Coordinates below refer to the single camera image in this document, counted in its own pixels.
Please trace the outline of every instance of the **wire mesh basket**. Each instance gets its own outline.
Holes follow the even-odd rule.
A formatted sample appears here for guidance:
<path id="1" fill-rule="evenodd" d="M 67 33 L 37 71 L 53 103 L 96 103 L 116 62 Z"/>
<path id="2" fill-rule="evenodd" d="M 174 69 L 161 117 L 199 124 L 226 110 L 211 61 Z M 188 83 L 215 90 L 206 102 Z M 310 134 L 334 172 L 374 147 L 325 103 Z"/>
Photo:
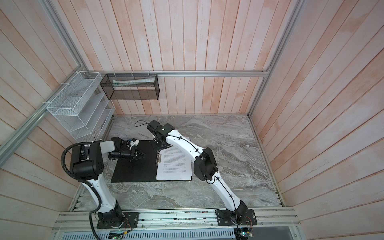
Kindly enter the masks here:
<path id="1" fill-rule="evenodd" d="M 107 73 L 101 83 L 109 100 L 158 100 L 156 74 Z"/>
<path id="2" fill-rule="evenodd" d="M 48 111 L 77 142 L 100 139 L 114 113 L 105 94 L 94 94 L 100 73 L 78 72 L 48 105 Z"/>

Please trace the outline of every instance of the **white paper document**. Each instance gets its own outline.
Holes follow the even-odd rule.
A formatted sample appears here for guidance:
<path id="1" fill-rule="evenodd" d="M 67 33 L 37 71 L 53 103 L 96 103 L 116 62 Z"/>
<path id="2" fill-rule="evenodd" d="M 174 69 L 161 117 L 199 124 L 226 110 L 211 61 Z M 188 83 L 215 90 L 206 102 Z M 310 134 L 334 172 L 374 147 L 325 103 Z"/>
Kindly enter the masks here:
<path id="1" fill-rule="evenodd" d="M 192 180 L 191 159 L 177 147 L 160 151 L 156 180 Z"/>

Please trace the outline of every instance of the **black mesh basket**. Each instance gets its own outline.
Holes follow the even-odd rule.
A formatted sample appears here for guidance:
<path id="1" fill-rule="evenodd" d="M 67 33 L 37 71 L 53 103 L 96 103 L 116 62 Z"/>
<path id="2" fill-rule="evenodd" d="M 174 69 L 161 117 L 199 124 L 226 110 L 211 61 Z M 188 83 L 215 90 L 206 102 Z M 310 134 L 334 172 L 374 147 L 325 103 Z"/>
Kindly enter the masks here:
<path id="1" fill-rule="evenodd" d="M 156 74 L 107 73 L 100 83 L 109 100 L 158 100 Z"/>

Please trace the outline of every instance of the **wooden wall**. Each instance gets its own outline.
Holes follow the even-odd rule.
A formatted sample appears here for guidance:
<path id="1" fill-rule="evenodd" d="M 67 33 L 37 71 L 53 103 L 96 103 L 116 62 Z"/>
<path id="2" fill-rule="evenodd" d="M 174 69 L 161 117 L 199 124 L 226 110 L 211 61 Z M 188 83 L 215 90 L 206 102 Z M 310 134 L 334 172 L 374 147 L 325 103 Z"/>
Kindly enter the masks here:
<path id="1" fill-rule="evenodd" d="M 76 68 L 38 1 L 0 1 L 0 144 Z M 1 239 L 45 239 L 68 209 L 78 182 L 59 159 L 73 142 L 48 115 L 1 167 Z"/>
<path id="2" fill-rule="evenodd" d="M 52 0 L 95 71 L 263 70 L 297 0 Z M 159 78 L 117 114 L 247 113 L 258 77 Z"/>
<path id="3" fill-rule="evenodd" d="M 384 239 L 383 25 L 383 0 L 309 1 L 252 116 L 307 239 Z"/>

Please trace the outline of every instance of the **gray marble surface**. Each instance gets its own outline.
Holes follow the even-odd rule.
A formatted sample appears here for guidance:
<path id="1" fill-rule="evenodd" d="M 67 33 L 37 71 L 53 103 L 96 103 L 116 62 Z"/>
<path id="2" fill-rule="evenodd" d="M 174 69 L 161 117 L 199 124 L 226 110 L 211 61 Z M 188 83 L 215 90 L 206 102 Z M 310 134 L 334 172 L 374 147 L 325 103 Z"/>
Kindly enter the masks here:
<path id="1" fill-rule="evenodd" d="M 246 116 L 119 116 L 108 139 L 118 136 L 124 140 L 133 137 L 150 140 L 152 136 L 146 125 L 134 127 L 134 123 L 153 119 L 173 125 L 201 147 L 210 147 L 221 176 L 248 207 L 279 205 Z M 117 160 L 110 161 L 107 155 L 103 159 L 107 185 L 122 209 L 225 207 L 210 185 L 194 174 L 192 181 L 111 183 Z M 84 189 L 75 211 L 94 208 L 96 204 Z"/>

